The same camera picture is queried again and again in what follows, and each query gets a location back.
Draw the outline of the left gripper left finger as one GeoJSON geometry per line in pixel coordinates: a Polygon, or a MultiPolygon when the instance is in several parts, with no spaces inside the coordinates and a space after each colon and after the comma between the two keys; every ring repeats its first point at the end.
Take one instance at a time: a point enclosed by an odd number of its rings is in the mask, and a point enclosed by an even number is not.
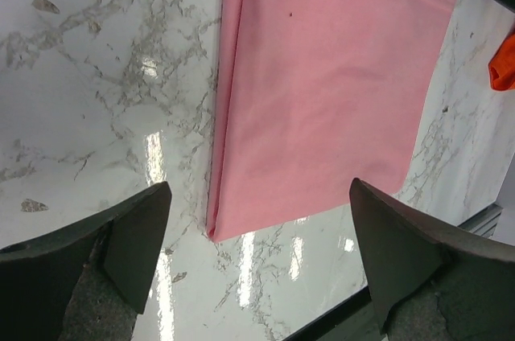
{"type": "Polygon", "coordinates": [[[1,250],[3,340],[130,340],[171,206],[166,182],[1,250]]]}

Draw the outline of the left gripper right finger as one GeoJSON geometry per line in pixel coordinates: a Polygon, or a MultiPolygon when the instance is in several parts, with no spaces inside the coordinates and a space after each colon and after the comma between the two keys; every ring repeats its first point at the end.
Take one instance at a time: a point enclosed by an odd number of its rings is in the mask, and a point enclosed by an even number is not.
{"type": "Polygon", "coordinates": [[[514,247],[354,179],[352,219],[379,331],[390,340],[512,340],[514,247]]]}

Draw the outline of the pink t shirt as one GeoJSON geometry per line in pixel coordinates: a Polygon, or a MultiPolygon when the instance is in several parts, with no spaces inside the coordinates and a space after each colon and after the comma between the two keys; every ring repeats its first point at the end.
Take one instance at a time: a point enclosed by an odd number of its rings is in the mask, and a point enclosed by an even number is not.
{"type": "Polygon", "coordinates": [[[398,192],[455,1],[222,0],[208,237],[398,192]]]}

